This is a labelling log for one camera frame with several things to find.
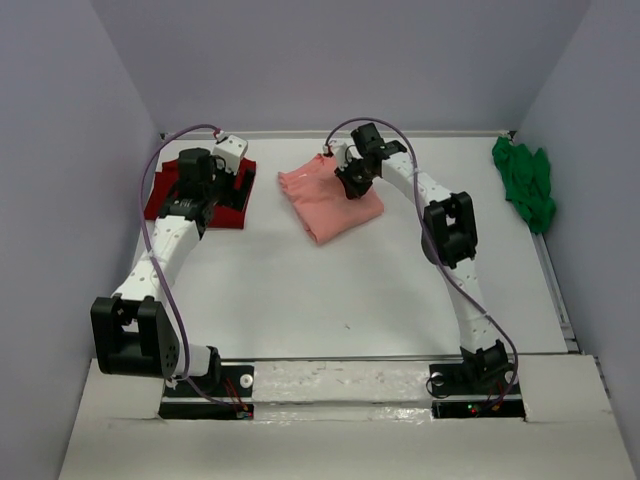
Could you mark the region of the pink polo shirt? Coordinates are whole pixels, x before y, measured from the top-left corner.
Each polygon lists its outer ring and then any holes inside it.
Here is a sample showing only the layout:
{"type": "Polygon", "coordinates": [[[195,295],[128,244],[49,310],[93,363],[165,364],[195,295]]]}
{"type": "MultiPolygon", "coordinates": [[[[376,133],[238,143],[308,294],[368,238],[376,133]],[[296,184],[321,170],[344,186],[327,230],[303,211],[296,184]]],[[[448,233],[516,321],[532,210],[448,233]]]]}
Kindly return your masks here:
{"type": "Polygon", "coordinates": [[[318,154],[295,170],[278,173],[282,193],[317,245],[384,213],[384,204],[373,189],[363,198],[349,200],[335,168],[333,157],[318,154]]]}

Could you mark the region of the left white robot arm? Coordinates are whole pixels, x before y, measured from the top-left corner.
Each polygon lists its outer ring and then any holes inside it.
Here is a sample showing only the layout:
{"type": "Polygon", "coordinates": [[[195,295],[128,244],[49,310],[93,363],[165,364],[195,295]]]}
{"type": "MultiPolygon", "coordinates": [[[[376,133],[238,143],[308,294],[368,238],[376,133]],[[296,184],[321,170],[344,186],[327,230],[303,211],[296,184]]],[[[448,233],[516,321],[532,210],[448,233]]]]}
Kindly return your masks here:
{"type": "Polygon", "coordinates": [[[245,213],[256,174],[247,150],[247,141],[230,135],[212,149],[180,151],[156,173],[143,210],[143,218],[154,222],[143,234],[146,250],[115,292],[97,298],[90,309],[103,373],[186,377],[201,395],[219,388],[218,350],[186,340],[185,325],[175,315],[169,292],[214,216],[223,210],[245,213]]]}

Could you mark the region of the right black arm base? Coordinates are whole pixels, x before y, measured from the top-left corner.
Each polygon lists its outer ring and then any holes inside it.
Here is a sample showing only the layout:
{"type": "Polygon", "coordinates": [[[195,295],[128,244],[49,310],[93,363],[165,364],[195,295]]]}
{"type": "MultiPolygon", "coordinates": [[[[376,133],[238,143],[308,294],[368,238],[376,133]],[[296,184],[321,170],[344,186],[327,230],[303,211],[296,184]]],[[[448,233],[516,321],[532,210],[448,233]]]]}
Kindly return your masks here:
{"type": "Polygon", "coordinates": [[[425,388],[432,398],[432,416],[523,419],[524,402],[513,372],[501,341],[487,350],[464,350],[459,362],[431,364],[425,388]]]}

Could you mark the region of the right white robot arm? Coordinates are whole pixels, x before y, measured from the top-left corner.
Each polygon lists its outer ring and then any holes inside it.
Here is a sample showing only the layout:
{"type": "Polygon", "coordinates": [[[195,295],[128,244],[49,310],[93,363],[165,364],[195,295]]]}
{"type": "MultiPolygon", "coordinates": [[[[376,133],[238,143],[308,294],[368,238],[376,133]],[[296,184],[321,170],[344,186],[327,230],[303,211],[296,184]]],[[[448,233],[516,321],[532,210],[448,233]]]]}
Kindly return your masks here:
{"type": "Polygon", "coordinates": [[[462,361],[454,377],[470,391],[482,392],[510,375],[506,390],[517,380],[514,342],[483,305],[476,274],[478,234],[474,205],[466,192],[441,186],[418,166],[415,149],[400,131],[387,141],[377,126],[382,120],[357,119],[351,144],[329,133],[323,152],[337,162],[335,175],[348,199],[361,199],[376,179],[395,187],[413,204],[421,227],[423,253],[443,277],[456,316],[462,361]]]}

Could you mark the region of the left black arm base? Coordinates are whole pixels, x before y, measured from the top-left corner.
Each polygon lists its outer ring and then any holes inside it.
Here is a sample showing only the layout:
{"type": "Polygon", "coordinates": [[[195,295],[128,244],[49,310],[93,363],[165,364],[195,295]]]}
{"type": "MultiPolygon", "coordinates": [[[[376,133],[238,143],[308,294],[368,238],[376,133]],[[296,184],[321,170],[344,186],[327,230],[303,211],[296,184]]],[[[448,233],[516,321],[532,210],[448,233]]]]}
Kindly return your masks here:
{"type": "Polygon", "coordinates": [[[251,421],[255,364],[223,361],[219,379],[209,376],[166,383],[158,415],[164,420],[251,421]]]}

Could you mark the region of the folded red t-shirt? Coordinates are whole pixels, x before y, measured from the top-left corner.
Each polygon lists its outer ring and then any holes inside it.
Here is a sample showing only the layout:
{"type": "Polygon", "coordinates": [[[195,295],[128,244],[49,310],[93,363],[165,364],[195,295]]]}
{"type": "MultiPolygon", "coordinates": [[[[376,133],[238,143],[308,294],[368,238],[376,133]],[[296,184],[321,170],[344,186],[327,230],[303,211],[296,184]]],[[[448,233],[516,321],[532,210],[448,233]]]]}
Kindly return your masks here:
{"type": "MultiPolygon", "coordinates": [[[[153,189],[141,215],[147,220],[182,217],[195,223],[199,233],[206,229],[244,227],[245,210],[216,206],[213,180],[215,170],[224,169],[220,157],[195,149],[195,158],[180,158],[162,165],[154,177],[153,189]]],[[[256,171],[257,164],[247,158],[240,163],[256,171]]]]}

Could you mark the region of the crumpled green t-shirt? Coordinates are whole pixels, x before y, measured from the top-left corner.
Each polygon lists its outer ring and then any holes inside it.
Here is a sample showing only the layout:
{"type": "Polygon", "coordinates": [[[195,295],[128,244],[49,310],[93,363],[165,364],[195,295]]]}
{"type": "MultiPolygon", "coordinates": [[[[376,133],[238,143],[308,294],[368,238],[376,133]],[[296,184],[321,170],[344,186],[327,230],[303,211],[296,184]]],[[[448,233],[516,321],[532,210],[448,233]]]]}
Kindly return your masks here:
{"type": "Polygon", "coordinates": [[[551,164],[544,149],[532,152],[506,136],[497,139],[492,157],[505,189],[505,199],[533,234],[549,230],[557,211],[552,197],[551,164]]]}

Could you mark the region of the white foam block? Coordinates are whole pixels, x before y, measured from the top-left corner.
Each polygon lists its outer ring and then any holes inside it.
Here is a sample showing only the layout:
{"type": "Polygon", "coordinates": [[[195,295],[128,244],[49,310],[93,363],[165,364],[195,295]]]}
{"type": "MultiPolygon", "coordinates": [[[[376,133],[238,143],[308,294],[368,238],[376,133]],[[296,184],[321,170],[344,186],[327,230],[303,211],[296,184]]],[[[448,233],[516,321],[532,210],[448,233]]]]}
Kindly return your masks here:
{"type": "Polygon", "coordinates": [[[429,366],[416,361],[269,361],[254,369],[262,403],[425,403],[429,366]]]}

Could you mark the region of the aluminium rear table rail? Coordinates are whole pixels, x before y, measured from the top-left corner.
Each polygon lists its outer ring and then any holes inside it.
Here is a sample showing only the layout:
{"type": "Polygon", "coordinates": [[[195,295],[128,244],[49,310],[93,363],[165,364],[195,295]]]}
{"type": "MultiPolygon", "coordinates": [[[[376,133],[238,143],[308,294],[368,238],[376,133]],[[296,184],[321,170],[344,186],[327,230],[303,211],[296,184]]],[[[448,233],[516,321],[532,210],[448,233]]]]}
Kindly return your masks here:
{"type": "MultiPolygon", "coordinates": [[[[515,132],[509,130],[409,130],[403,134],[409,138],[495,138],[498,136],[512,137],[515,132]]],[[[271,140],[271,139],[314,139],[324,142],[329,135],[328,131],[299,130],[299,131],[235,131],[236,135],[245,140],[271,140]]],[[[196,130],[186,133],[180,140],[212,140],[213,133],[205,130],[196,130]]]]}

